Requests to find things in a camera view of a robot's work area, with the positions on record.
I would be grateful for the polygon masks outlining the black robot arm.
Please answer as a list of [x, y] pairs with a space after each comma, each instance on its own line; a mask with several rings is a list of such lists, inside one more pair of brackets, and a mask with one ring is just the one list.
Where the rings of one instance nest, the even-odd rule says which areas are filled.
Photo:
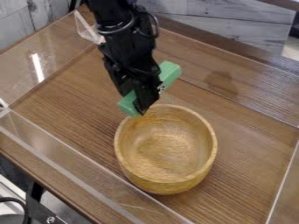
[[160, 98], [160, 67], [154, 58], [158, 19], [136, 0], [87, 0], [97, 34], [97, 49], [122, 96], [135, 93], [134, 108], [143, 115]]

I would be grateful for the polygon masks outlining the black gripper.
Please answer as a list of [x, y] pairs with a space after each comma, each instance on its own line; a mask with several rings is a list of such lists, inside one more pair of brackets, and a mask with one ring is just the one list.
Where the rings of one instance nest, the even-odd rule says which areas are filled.
[[109, 79], [122, 96], [135, 90], [134, 105], [143, 116], [160, 98], [160, 68], [154, 59], [156, 31], [151, 25], [100, 25], [97, 33], [105, 38], [105, 43], [100, 44], [97, 49], [104, 56]]

